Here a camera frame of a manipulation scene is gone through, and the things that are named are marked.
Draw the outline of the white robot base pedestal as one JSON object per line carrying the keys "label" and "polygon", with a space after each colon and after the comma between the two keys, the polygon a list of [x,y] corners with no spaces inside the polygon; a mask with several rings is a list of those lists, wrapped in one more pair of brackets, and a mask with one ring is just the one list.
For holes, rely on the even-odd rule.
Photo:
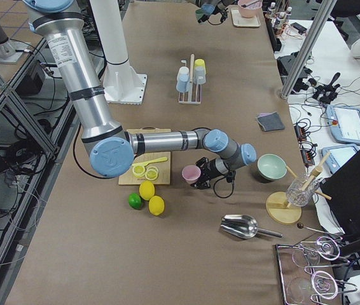
{"label": "white robot base pedestal", "polygon": [[103,78],[106,100],[119,104],[140,105],[147,75],[138,74],[130,64],[117,1],[91,1],[107,67]]}

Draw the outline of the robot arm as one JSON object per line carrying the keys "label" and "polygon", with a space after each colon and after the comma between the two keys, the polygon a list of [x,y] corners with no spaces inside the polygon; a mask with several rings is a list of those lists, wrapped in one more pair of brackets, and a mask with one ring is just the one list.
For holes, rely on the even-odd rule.
{"label": "robot arm", "polygon": [[25,5],[31,31],[46,39],[79,116],[90,164],[103,178],[123,175],[136,157],[146,153],[205,149],[217,154],[216,159],[198,162],[202,172],[196,185],[207,188],[212,179],[255,162],[252,145],[239,144],[218,129],[131,134],[113,119],[108,104],[140,104],[147,80],[130,65],[116,1],[91,3],[106,58],[103,78],[93,66],[76,1],[26,1]]}
{"label": "robot arm", "polygon": [[202,24],[209,22],[212,15],[221,15],[219,25],[228,18],[228,7],[234,5],[237,1],[232,0],[189,0],[188,3],[194,4],[198,7],[195,11],[197,22]]}

